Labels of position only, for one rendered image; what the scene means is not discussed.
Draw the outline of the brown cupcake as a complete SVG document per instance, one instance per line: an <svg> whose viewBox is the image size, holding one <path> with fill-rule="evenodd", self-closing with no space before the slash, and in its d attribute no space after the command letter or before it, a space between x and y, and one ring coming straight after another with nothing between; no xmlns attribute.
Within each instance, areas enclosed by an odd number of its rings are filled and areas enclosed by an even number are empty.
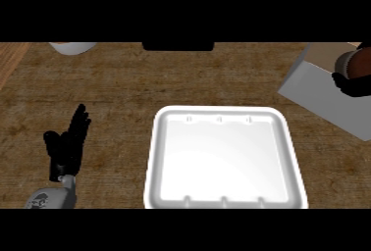
<svg viewBox="0 0 371 251"><path fill-rule="evenodd" d="M335 71L348 79L371 75L371 47L364 47L341 55Z"/></svg>

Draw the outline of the white tray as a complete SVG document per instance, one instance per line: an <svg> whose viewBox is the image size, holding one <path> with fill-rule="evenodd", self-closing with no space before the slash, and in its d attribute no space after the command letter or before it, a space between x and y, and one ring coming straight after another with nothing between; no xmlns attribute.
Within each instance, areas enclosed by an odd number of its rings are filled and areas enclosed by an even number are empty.
<svg viewBox="0 0 371 251"><path fill-rule="evenodd" d="M289 125L270 107L168 106L154 118L148 209L307 209Z"/></svg>

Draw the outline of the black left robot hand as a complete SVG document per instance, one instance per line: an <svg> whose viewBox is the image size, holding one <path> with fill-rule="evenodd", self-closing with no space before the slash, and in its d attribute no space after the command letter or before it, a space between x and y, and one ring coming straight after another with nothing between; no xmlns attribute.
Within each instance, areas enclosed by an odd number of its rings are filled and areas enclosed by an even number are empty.
<svg viewBox="0 0 371 251"><path fill-rule="evenodd" d="M60 182L63 176L76 176L80 172L85 140L91 122L86 106L80 104L69 129L61 134L52 130L43 134L46 152L51 157L51 181Z"/></svg>

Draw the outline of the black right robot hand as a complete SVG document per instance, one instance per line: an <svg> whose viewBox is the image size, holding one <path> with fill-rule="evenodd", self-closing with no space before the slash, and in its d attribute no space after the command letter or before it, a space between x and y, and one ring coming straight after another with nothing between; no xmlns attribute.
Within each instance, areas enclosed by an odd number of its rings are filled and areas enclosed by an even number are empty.
<svg viewBox="0 0 371 251"><path fill-rule="evenodd" d="M351 97L371 96L371 75L348 79L341 73L333 73L335 85Z"/></svg>

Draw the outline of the black appliance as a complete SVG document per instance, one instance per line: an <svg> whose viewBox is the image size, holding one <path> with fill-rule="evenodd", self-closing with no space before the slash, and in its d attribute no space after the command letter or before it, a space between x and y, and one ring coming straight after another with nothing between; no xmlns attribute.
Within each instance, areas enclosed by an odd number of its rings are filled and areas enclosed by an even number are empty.
<svg viewBox="0 0 371 251"><path fill-rule="evenodd" d="M148 51L212 51L215 47L213 42L202 43L163 43L144 42L144 49Z"/></svg>

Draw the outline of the grey cardboard box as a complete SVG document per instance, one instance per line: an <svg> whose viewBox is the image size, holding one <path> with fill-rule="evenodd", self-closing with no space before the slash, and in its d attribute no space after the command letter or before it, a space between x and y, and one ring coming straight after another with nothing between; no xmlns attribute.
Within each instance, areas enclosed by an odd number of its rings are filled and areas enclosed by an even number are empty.
<svg viewBox="0 0 371 251"><path fill-rule="evenodd" d="M360 42L311 42L293 63L278 93L361 140L371 140L371 96L354 98L335 85L338 58Z"/></svg>

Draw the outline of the white round container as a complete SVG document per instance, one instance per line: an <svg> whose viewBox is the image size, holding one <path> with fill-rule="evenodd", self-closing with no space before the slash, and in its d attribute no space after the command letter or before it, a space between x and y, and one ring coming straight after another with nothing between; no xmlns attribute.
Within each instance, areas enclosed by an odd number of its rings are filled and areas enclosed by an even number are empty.
<svg viewBox="0 0 371 251"><path fill-rule="evenodd" d="M88 52L97 46L97 42L51 42L51 46L58 53L73 56Z"/></svg>

